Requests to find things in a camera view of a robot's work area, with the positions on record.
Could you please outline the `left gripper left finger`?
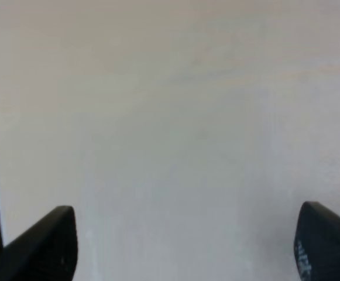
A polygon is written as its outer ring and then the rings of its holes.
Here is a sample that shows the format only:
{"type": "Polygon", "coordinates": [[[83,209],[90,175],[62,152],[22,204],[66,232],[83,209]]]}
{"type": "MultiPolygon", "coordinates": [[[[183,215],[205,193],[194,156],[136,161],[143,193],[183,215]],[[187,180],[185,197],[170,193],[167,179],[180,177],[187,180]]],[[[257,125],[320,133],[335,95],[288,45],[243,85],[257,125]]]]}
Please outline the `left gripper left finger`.
{"type": "Polygon", "coordinates": [[[73,280],[77,261],[75,212],[62,205],[0,250],[0,280],[73,280]]]}

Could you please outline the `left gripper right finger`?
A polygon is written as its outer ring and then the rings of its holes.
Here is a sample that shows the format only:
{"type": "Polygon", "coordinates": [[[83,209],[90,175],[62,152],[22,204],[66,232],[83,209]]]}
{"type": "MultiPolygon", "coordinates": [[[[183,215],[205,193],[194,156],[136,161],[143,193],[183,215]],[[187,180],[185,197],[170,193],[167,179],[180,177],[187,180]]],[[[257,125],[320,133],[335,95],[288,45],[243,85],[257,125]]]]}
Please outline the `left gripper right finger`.
{"type": "Polygon", "coordinates": [[[340,216],[316,201],[302,204],[293,243],[301,280],[340,280],[340,216]]]}

